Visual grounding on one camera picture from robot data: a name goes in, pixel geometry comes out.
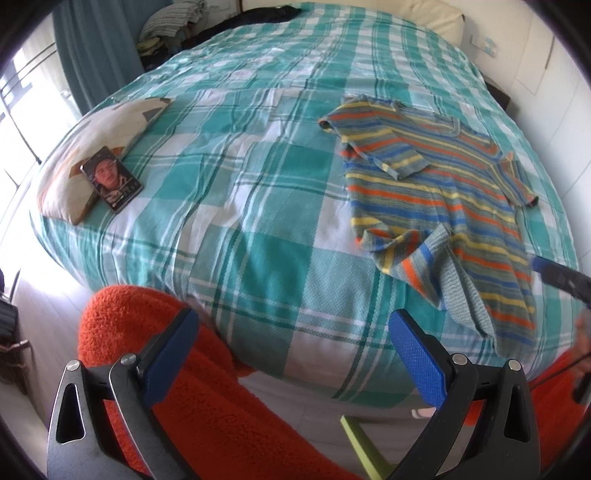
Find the orange fleece blanket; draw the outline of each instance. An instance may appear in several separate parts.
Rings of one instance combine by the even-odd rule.
[[[105,288],[94,295],[82,316],[79,358],[93,367],[111,364],[126,352],[139,352],[183,306],[148,288]],[[567,361],[563,355],[544,375]],[[359,480],[321,455],[238,383],[239,377],[251,372],[211,330],[202,327],[168,397],[154,407],[162,427],[201,478]],[[565,445],[583,415],[568,395],[570,382],[570,375],[561,375],[534,391],[545,465]],[[468,421],[478,417],[478,405],[474,406]],[[115,405],[107,402],[107,410],[127,461],[148,473]]]

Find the white pillow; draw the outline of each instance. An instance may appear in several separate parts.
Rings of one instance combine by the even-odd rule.
[[[378,0],[376,8],[433,30],[455,47],[462,43],[462,11],[441,0]]]
[[[39,212],[74,225],[80,223],[98,198],[80,171],[82,164],[103,147],[123,159],[170,102],[167,98],[132,100],[84,116],[35,179]]]

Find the striped sweater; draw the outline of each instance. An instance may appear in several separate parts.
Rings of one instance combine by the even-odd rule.
[[[355,237],[378,268],[491,338],[500,356],[532,345],[530,268],[514,209],[537,196],[513,153],[456,118],[365,96],[320,126],[344,143]]]

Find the bedspread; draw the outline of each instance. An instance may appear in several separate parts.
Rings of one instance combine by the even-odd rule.
[[[302,4],[281,24],[239,27],[182,52],[97,108],[174,98],[125,157],[144,185],[120,214],[78,226],[39,216],[40,242],[79,282],[157,288],[195,305],[256,369],[346,401],[392,406],[413,389],[388,340],[406,308],[450,352],[500,365],[492,339],[446,319],[355,245],[339,140],[317,124],[343,95],[397,98],[459,118],[515,151],[537,207],[525,249],[577,267],[560,199],[476,67],[429,30],[388,14]],[[532,281],[531,378],[571,344],[577,305]]]

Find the curtain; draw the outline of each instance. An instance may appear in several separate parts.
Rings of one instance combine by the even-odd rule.
[[[82,114],[143,74],[135,43],[171,0],[65,0],[53,12],[57,51]]]

